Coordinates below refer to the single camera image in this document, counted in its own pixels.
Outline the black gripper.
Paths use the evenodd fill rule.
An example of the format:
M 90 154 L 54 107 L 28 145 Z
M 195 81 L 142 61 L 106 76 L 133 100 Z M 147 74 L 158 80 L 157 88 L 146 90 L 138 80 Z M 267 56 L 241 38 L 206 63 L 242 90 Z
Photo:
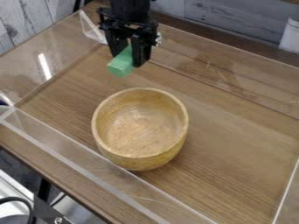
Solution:
M 158 39 L 159 24 L 151 18 L 151 0 L 110 0 L 110 6 L 99 7 L 98 14 L 113 56 L 122 53 L 131 39 L 134 67 L 141 67 L 151 58 Z

